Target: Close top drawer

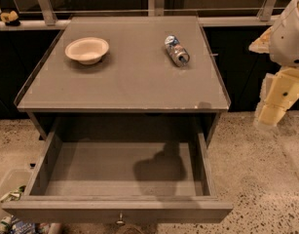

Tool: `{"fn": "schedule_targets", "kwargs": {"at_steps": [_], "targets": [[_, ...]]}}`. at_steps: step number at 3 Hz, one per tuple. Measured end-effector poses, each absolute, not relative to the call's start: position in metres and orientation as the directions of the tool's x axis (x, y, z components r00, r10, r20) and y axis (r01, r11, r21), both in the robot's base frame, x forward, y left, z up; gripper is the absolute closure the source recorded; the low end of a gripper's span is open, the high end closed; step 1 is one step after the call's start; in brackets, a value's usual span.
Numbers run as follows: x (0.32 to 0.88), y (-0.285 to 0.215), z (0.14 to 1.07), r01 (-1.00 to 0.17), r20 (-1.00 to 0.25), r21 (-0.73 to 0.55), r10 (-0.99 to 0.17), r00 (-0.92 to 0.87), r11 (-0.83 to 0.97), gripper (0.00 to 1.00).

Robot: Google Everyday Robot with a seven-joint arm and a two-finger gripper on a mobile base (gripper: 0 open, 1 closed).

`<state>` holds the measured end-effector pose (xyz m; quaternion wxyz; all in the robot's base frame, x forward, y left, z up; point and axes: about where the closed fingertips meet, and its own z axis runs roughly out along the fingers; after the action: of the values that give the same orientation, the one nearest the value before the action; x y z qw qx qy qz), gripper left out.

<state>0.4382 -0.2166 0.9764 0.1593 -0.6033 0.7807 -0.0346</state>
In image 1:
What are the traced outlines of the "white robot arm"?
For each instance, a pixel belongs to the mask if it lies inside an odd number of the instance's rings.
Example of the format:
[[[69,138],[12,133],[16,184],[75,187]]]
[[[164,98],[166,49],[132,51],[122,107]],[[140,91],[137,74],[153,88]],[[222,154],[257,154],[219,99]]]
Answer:
[[[291,0],[248,49],[280,65],[276,74],[266,74],[255,109],[255,126],[273,128],[299,99],[299,0]]]

